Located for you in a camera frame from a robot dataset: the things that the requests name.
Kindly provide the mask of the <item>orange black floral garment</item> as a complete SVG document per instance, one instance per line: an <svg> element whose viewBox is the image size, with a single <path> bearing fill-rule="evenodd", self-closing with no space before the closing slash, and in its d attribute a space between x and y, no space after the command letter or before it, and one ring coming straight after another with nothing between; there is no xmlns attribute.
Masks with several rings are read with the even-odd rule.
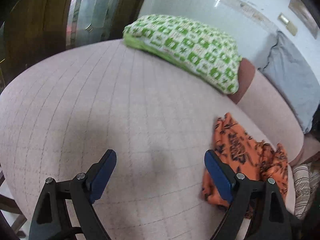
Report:
<svg viewBox="0 0 320 240"><path fill-rule="evenodd" d="M232 117L219 117L213 131L213 150L235 173L243 173L250 180L266 181L273 178L283 199L287 196L287 153L278 143L277 148L265 141L256 141Z"/></svg>

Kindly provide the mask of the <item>striped beige blanket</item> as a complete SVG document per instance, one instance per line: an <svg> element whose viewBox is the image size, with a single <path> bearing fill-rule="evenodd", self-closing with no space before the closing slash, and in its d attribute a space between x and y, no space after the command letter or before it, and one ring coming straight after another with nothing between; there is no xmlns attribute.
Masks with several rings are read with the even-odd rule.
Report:
<svg viewBox="0 0 320 240"><path fill-rule="evenodd" d="M293 179L296 193L295 216L303 220L319 186L319 161L295 166Z"/></svg>

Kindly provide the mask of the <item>pink quilted bolster cushion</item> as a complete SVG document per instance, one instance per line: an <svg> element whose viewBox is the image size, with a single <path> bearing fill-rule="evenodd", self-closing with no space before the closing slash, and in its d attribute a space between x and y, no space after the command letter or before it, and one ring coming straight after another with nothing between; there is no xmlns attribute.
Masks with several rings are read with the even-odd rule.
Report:
<svg viewBox="0 0 320 240"><path fill-rule="evenodd" d="M228 97L272 145L284 146L292 167L319 160L319 141L310 133L303 133L281 94L246 58L240 61L238 83L238 91Z"/></svg>

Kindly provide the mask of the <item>pink quilted mattress cover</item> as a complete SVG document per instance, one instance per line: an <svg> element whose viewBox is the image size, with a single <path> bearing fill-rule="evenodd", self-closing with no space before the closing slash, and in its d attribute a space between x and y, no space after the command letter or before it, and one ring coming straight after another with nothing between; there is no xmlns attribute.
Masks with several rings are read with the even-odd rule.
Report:
<svg viewBox="0 0 320 240"><path fill-rule="evenodd" d="M1 166L31 219L46 178L117 164L93 207L112 239L210 239L223 212L200 196L204 154L231 113L255 140L287 151L287 121L256 118L207 83L121 40L59 53L1 93Z"/></svg>

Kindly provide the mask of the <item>grey blue pillow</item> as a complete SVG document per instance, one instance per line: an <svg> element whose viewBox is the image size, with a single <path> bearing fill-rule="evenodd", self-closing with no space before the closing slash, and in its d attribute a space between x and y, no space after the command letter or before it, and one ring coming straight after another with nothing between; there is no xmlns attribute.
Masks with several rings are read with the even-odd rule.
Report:
<svg viewBox="0 0 320 240"><path fill-rule="evenodd" d="M259 71L272 83L298 120L303 133L312 128L319 106L319 82L311 67L287 36L277 31L267 64Z"/></svg>

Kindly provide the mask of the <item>green white patterned pillow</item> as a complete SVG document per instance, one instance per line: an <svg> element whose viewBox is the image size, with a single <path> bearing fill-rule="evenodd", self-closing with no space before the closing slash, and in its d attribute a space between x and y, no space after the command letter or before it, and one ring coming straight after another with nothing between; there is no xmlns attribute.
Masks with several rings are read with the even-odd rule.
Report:
<svg viewBox="0 0 320 240"><path fill-rule="evenodd" d="M144 15L124 28L123 39L127 46L154 54L223 94L239 89L242 57L237 42L210 25L182 16Z"/></svg>

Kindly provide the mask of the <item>beige wall switch plate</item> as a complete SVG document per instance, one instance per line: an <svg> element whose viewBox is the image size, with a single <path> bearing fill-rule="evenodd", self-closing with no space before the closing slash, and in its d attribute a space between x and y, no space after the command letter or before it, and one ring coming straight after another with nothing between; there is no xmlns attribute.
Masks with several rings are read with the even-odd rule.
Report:
<svg viewBox="0 0 320 240"><path fill-rule="evenodd" d="M297 35L297 32L298 32L297 27L296 27L283 13L280 13L280 14L279 14L278 20L279 20L283 25L285 25L286 29L289 31L289 33L290 33L292 36L296 36L296 35Z"/></svg>

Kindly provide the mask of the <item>dark wooden door frame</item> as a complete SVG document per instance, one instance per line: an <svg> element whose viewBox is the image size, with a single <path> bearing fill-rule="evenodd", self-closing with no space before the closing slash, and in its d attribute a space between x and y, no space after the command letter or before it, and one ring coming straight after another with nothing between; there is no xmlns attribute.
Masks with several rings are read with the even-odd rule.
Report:
<svg viewBox="0 0 320 240"><path fill-rule="evenodd" d="M1 87L65 50L121 38L144 0L1 0Z"/></svg>

